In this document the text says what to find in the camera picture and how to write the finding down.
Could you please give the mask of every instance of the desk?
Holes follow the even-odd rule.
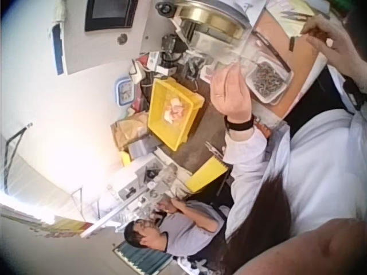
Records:
[[[319,64],[314,66],[318,52],[307,43],[306,37],[300,37],[296,40],[294,52],[291,54],[288,51],[289,38],[274,17],[266,10],[261,15],[255,29],[271,42],[294,71],[292,83],[279,104],[267,106],[276,116],[283,119],[300,100],[304,90],[308,89],[318,77],[326,61],[324,63],[319,61]],[[183,86],[194,91],[193,83],[179,78],[177,80]],[[165,154],[192,173],[195,173],[212,156],[205,147],[206,141],[217,148],[225,146],[223,115],[218,113],[210,103],[210,86],[199,80],[198,87],[198,93],[204,96],[205,104],[194,122],[188,142],[182,144],[177,152],[173,152],[166,146],[162,147]]]

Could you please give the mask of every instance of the long dark hair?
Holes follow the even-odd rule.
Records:
[[[291,209],[283,189],[283,177],[279,174],[268,178],[250,214],[225,245],[222,274],[232,275],[262,252],[289,239],[291,224]]]

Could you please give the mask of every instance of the yellow plastic tray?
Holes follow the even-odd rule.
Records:
[[[166,107],[170,100],[178,98],[184,108],[183,118],[177,123],[169,123],[164,119]],[[151,95],[148,127],[173,151],[188,140],[188,134],[199,109],[205,99],[186,89],[173,78],[155,79]]]

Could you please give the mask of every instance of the gray t-shirt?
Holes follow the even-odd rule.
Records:
[[[193,220],[182,213],[168,215],[159,229],[168,234],[166,252],[177,257],[187,257],[198,253],[211,242],[224,224],[223,219],[212,206],[197,201],[187,202],[186,205],[216,220],[218,229],[211,233],[197,227]]]

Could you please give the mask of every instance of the eyeglasses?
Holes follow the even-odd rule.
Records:
[[[142,229],[149,228],[149,227],[155,227],[154,222],[147,221],[147,220],[144,220],[144,219],[137,219],[134,222],[134,225],[139,225]]]

